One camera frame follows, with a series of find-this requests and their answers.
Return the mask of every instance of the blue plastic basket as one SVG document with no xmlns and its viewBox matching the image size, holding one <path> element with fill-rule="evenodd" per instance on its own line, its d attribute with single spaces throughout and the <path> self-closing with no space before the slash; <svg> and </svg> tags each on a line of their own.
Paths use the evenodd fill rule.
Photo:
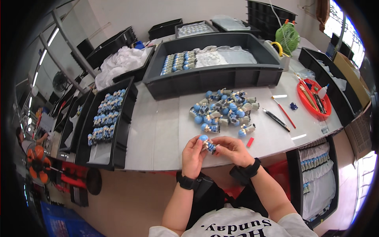
<svg viewBox="0 0 379 237">
<path fill-rule="evenodd" d="M 105 237 L 75 211 L 41 202 L 42 215 L 50 237 Z"/>
</svg>

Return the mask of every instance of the green fan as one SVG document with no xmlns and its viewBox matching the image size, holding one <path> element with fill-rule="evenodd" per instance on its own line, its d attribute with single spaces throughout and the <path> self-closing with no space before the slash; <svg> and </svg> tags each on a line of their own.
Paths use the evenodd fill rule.
<svg viewBox="0 0 379 237">
<path fill-rule="evenodd" d="M 300 43 L 300 36 L 295 30 L 294 23 L 288 22 L 287 19 L 282 27 L 276 30 L 275 41 L 282 45 L 283 52 L 288 55 L 292 55 L 291 52 L 297 49 Z"/>
</svg>

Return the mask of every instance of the person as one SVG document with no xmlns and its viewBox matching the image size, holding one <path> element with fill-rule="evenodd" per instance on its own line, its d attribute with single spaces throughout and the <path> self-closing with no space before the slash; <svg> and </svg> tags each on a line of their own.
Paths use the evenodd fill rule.
<svg viewBox="0 0 379 237">
<path fill-rule="evenodd" d="M 36 141 L 29 141 L 29 140 L 26 140 L 24 138 L 24 133 L 22 132 L 21 130 L 21 127 L 17 127 L 16 128 L 16 137 L 17 137 L 17 140 L 19 142 L 19 145 L 20 147 L 22 148 L 22 150 L 26 153 L 27 152 L 27 149 L 28 147 L 32 144 L 32 143 L 36 143 L 36 145 L 41 145 L 41 143 L 47 139 L 48 137 L 48 133 L 45 133 L 40 139 L 36 140 Z"/>
<path fill-rule="evenodd" d="M 202 162 L 208 152 L 202 151 L 203 143 L 198 138 L 199 136 L 196 136 L 189 140 L 182 152 L 182 176 L 190 179 L 198 177 Z M 212 141 L 214 144 L 219 144 L 216 146 L 216 156 L 226 156 L 241 167 L 247 167 L 256 162 L 239 139 L 216 137 Z M 248 190 L 245 193 L 252 195 L 250 203 L 261 203 L 264 210 L 262 212 L 266 211 L 267 215 L 261 215 L 256 210 L 246 208 L 246 205 L 233 208 L 229 203 L 224 204 L 223 196 L 221 196 L 221 204 L 225 207 L 216 207 L 219 200 L 206 200 L 204 204 L 204 199 L 209 198 L 209 193 L 220 190 L 217 185 L 215 185 L 216 188 L 212 188 L 214 187 L 212 185 L 198 203 L 193 202 L 194 190 L 184 189 L 177 183 L 164 211 L 161 226 L 151 227 L 149 237 L 317 236 L 296 212 L 282 187 L 262 166 L 259 166 L 256 175 L 250 180 L 255 191 L 252 188 L 249 191 L 249 188 L 245 187 L 240 196 Z M 254 201 L 253 194 L 257 195 L 260 201 Z M 199 207 L 206 211 L 200 214 Z"/>
</svg>

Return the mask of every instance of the glue bottle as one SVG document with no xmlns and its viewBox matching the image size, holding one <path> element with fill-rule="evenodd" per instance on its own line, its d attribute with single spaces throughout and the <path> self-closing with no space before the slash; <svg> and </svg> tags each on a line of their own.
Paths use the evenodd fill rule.
<svg viewBox="0 0 379 237">
<path fill-rule="evenodd" d="M 321 90 L 318 92 L 318 96 L 323 99 L 324 96 L 326 95 L 326 90 L 328 89 L 329 84 L 326 86 L 322 87 Z"/>
</svg>

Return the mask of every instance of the cardboard box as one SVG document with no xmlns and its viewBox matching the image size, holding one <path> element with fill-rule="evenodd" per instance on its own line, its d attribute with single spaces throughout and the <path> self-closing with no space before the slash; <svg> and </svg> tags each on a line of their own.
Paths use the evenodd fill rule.
<svg viewBox="0 0 379 237">
<path fill-rule="evenodd" d="M 362 107 L 366 108 L 366 106 L 371 101 L 371 98 L 366 92 L 366 89 L 368 90 L 368 88 L 363 78 L 357 77 L 352 69 L 354 66 L 350 60 L 342 53 L 337 52 L 333 62 L 348 80 L 349 84 L 357 94 Z"/>
</svg>

